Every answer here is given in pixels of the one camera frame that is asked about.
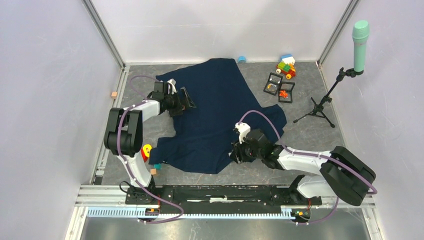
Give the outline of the navy blue t-shirt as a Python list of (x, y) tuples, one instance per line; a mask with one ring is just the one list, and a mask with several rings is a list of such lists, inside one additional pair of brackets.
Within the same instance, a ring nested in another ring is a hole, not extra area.
[(212, 58), (157, 79), (173, 79), (177, 88), (186, 88), (195, 108), (173, 117), (175, 136), (158, 139), (150, 152), (151, 165), (218, 174), (231, 163), (232, 143), (239, 139), (234, 131), (238, 121), (262, 130), (272, 142), (284, 132), (283, 109), (277, 104), (262, 107), (232, 58)]

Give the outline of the round gold brooch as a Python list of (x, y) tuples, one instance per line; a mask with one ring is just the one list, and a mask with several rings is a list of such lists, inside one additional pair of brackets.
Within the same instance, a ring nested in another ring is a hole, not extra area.
[(276, 86), (274, 84), (268, 84), (267, 89), (269, 92), (274, 92), (276, 90)]

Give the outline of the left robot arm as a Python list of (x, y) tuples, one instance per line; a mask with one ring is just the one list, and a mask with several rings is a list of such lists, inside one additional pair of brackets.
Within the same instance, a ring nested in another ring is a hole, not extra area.
[(103, 144), (122, 163), (130, 181), (127, 196), (151, 204), (159, 200), (153, 175), (145, 164), (143, 153), (143, 124), (168, 112), (171, 117), (197, 106), (187, 89), (176, 87), (174, 79), (154, 83), (153, 91), (139, 104), (113, 107), (109, 110)]

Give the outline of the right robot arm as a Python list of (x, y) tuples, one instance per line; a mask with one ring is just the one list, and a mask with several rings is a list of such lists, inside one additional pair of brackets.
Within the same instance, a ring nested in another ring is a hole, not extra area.
[(235, 130), (229, 157), (236, 163), (261, 160), (268, 168), (310, 173), (289, 189), (289, 199), (302, 204), (313, 197), (332, 196), (352, 206), (360, 206), (366, 195), (375, 194), (376, 173), (343, 146), (331, 151), (304, 151), (272, 143), (260, 129)]

